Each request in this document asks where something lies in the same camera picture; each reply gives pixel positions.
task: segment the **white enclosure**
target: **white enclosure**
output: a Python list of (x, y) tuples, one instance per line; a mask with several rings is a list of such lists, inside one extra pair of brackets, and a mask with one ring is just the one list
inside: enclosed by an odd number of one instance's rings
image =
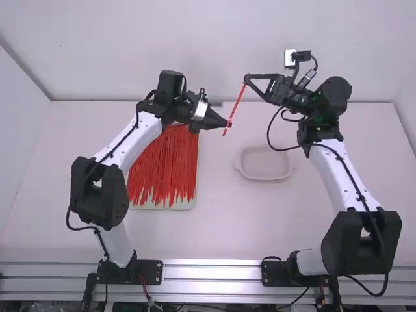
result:
[[(0, 0), (0, 300), (82, 298), (102, 251), (92, 233), (65, 227), (70, 166), (117, 135), (161, 70), (228, 101), (219, 108), (227, 118), (244, 74), (291, 74), (283, 52), (294, 48), (318, 58), (311, 88), (334, 75), (352, 85), (356, 103), (341, 117), (348, 154), (371, 194), (403, 220), (386, 295), (369, 298), (341, 279), (344, 302), (416, 305), (415, 12), (413, 0)], [(261, 259), (314, 248), (333, 220), (301, 149), (289, 153), (286, 180), (250, 181), (233, 168), (244, 146), (265, 143), (276, 111), (251, 90), (244, 100), (225, 138), (201, 134), (193, 210), (126, 216), (139, 257), (166, 264), (166, 280), (149, 288), (160, 301), (290, 302), (296, 287), (261, 285)], [(291, 146), (295, 132), (276, 120), (272, 140)], [(71, 222), (81, 224), (74, 214)], [(382, 277), (364, 278), (381, 287)], [(144, 300), (129, 286), (111, 285), (109, 300)], [(98, 287), (94, 299), (103, 298)], [(314, 303), (313, 290), (300, 302)]]

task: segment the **red straw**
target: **red straw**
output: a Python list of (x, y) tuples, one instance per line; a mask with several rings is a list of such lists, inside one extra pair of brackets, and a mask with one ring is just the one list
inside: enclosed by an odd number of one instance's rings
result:
[(127, 180), (133, 205), (168, 208), (195, 198), (198, 139), (184, 125), (171, 126), (143, 151)]
[(222, 133), (222, 136), (224, 137), (227, 133), (227, 130), (229, 128), (229, 125), (231, 124), (231, 120), (234, 117), (235, 111), (237, 110), (237, 106), (239, 106), (239, 103), (241, 102), (241, 98), (242, 98), (242, 94), (244, 93), (244, 90), (246, 89), (246, 85), (245, 83), (242, 84), (241, 90), (240, 90), (240, 94), (234, 104), (233, 110), (231, 111), (231, 115), (229, 115), (228, 121), (227, 121), (227, 125), (226, 128), (224, 129), (224, 132)]

